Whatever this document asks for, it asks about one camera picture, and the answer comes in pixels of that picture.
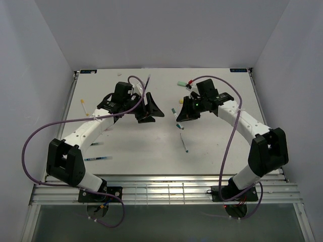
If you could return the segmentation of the teal capped white marker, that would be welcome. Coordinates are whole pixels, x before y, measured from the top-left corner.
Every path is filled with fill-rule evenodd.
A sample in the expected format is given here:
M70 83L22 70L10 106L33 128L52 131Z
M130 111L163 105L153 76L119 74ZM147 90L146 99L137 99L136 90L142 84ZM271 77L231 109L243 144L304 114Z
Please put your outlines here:
M178 114L177 114L177 112L175 111L175 109L174 109L174 108L172 108L172 113L174 114L174 116L175 116L175 120L177 121Z

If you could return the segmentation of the green capped white marker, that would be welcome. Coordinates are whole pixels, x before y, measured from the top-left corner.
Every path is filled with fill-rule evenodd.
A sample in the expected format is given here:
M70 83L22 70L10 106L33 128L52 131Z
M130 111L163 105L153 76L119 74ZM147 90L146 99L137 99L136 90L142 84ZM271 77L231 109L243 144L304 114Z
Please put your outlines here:
M185 144L185 141L183 139L182 133L180 133L180 139L181 139L181 142L182 142L182 145L183 145L183 148L184 148L185 152L189 153L189 150L188 150L188 148L187 148L187 146Z

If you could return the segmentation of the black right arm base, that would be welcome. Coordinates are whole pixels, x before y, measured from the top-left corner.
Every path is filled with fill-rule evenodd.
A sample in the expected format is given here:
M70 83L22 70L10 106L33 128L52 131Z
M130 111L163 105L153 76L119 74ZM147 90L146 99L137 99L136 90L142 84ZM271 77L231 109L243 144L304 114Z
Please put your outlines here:
M222 187L222 197L224 200L228 200L235 195L238 195L242 190L231 190L231 186L226 185ZM222 199L219 196L219 186L212 186L206 191L207 194L211 195L213 202L222 202ZM241 194L239 197L235 198L233 201L246 201L246 202L256 202L258 201L258 195L255 187L251 187L249 190Z

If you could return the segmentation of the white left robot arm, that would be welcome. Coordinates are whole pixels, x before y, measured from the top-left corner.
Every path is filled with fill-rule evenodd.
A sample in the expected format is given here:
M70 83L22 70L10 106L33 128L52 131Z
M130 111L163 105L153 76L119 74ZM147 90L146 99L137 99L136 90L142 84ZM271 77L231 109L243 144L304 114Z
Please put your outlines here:
M107 196L106 182L86 171L83 155L92 143L123 115L132 114L138 123L153 123L164 113L150 92L143 93L127 82L118 82L113 93L98 104L90 120L62 140L53 139L48 148L46 172L71 187L89 190L95 201Z

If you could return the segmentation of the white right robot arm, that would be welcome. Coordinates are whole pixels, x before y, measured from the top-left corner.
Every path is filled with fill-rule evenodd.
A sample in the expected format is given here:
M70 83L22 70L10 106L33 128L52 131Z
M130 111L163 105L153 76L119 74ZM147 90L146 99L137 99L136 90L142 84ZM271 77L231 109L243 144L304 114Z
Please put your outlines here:
M238 132L250 146L247 165L226 186L219 185L218 196L222 201L240 200L263 176L288 163L285 132L256 120L242 109L241 99L236 101L227 92L219 93L212 77L197 84L189 81L185 87L190 94L183 98L176 117L178 123L199 119L201 113L208 111L232 126L229 143Z

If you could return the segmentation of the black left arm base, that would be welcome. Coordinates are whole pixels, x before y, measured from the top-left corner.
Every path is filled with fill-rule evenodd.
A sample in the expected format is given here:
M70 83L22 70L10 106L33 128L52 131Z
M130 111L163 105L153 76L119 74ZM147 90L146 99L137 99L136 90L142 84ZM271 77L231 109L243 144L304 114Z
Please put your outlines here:
M100 193L104 193L104 195L81 190L77 201L79 203L117 203L122 199L123 187L107 187L100 191Z

